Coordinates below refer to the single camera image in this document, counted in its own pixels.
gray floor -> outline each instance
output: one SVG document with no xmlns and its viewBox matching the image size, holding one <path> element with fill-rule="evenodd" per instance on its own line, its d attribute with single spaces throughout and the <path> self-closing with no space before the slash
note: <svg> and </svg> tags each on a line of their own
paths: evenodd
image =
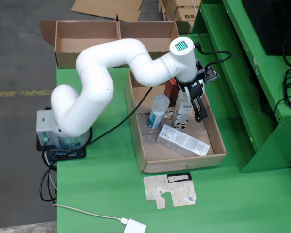
<svg viewBox="0 0 291 233">
<path fill-rule="evenodd" d="M 53 48 L 40 35 L 41 20 L 105 20 L 71 12 L 74 1 L 0 0 L 0 92 L 14 95 L 0 97 L 0 228 L 56 220 L 55 208 L 39 198 L 46 168 L 35 149 L 36 111 L 50 105 L 50 96 L 13 91 L 55 87 Z M 157 0 L 145 0 L 140 10 L 140 21 L 162 20 Z"/>
</svg>

cardboard sheet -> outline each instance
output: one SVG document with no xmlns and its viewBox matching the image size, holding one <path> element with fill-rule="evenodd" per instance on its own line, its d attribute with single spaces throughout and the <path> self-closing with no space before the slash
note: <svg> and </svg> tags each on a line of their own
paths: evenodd
<svg viewBox="0 0 291 233">
<path fill-rule="evenodd" d="M 190 173 L 144 177 L 146 199 L 156 202 L 158 209 L 166 207 L 166 201 L 161 196 L 170 192 L 173 205 L 195 205 L 197 196 Z"/>
<path fill-rule="evenodd" d="M 139 10 L 120 7 L 119 5 L 120 2 L 108 4 L 108 1 L 76 0 L 71 11 L 112 19 L 116 19 L 116 15 L 118 15 L 120 21 L 138 21 Z"/>
</svg>

yellow floor line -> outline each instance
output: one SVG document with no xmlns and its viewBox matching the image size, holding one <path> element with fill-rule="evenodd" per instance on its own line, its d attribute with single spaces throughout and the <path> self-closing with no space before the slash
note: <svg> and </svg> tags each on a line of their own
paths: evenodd
<svg viewBox="0 0 291 233">
<path fill-rule="evenodd" d="M 0 91 L 0 97 L 13 97 L 13 96 L 50 96 L 52 90 L 42 91 Z"/>
</svg>

white product box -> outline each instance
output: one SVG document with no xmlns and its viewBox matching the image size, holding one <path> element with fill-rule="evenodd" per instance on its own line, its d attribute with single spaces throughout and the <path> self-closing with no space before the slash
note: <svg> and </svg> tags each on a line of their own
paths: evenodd
<svg viewBox="0 0 291 233">
<path fill-rule="evenodd" d="M 173 112 L 173 127 L 181 130 L 184 129 L 189 121 L 192 110 L 193 107 L 192 104 L 188 101 L 187 95 L 182 91 L 179 91 Z"/>
<path fill-rule="evenodd" d="M 210 147 L 168 125 L 163 126 L 156 142 L 186 157 L 205 156 Z"/>
</svg>

gray control box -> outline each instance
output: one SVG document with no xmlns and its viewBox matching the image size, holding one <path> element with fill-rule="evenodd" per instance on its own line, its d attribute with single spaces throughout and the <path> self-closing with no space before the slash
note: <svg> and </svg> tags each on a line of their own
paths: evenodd
<svg viewBox="0 0 291 233">
<path fill-rule="evenodd" d="M 58 130 L 53 110 L 37 111 L 37 135 L 41 146 L 44 146 L 44 144 L 48 146 L 54 145 L 53 130 Z"/>
</svg>

